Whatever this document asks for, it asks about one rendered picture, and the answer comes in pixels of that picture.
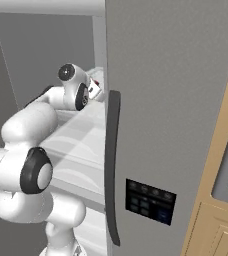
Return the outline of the grey fridge body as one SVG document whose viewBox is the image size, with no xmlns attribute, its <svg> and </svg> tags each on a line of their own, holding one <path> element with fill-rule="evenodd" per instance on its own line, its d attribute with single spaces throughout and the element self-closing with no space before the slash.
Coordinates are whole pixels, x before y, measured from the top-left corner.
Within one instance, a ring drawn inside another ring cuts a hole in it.
<svg viewBox="0 0 228 256">
<path fill-rule="evenodd" d="M 103 9 L 103 0 L 0 0 L 0 148 L 4 123 L 47 87 L 62 84 L 60 67 L 103 68 Z M 51 182 L 47 189 L 105 215 L 104 204 Z M 0 218 L 0 256 L 39 256 L 47 247 L 46 225 Z"/>
</svg>

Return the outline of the grey fridge door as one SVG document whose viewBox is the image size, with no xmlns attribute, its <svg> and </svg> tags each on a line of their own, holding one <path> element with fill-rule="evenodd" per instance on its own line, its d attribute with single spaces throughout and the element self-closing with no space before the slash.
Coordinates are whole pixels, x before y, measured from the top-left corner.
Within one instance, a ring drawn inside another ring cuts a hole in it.
<svg viewBox="0 0 228 256">
<path fill-rule="evenodd" d="M 228 0 L 106 0 L 121 94 L 114 256 L 180 256 L 228 80 Z M 176 194 L 172 222 L 125 208 L 128 180 Z"/>
</svg>

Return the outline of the tan wooden cabinet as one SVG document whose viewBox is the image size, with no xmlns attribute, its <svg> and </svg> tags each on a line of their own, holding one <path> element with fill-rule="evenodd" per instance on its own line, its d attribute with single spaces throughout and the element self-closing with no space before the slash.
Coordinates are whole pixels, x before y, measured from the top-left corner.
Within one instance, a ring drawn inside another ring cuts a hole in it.
<svg viewBox="0 0 228 256">
<path fill-rule="evenodd" d="M 228 227 L 228 203 L 212 197 L 228 143 L 228 82 L 180 256 L 208 256 L 220 225 Z"/>
</svg>

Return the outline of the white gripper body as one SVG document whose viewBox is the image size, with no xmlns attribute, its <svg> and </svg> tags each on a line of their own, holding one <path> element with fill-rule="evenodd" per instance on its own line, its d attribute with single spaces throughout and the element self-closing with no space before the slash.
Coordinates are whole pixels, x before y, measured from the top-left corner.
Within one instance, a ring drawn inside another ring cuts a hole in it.
<svg viewBox="0 0 228 256">
<path fill-rule="evenodd" d="M 91 81 L 88 87 L 89 99 L 103 102 L 104 94 L 104 71 L 102 67 L 95 67 L 87 72 Z"/>
</svg>

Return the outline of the white fridge shelf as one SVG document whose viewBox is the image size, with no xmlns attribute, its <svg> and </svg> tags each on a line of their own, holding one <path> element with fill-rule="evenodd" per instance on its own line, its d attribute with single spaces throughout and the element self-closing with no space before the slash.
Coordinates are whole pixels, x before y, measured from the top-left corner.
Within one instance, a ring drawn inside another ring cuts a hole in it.
<svg viewBox="0 0 228 256">
<path fill-rule="evenodd" d="M 59 111 L 60 126 L 42 147 L 53 166 L 53 187 L 104 204 L 105 104 Z"/>
</svg>

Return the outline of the white fridge drawer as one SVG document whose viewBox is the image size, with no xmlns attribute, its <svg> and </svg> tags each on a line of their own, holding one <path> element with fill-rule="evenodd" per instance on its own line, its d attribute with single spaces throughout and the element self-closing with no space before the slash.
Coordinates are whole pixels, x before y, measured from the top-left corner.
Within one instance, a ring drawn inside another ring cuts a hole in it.
<svg viewBox="0 0 228 256">
<path fill-rule="evenodd" d="M 106 221 L 103 213 L 86 208 L 85 219 L 74 229 L 74 233 L 88 256 L 107 256 Z"/>
</svg>

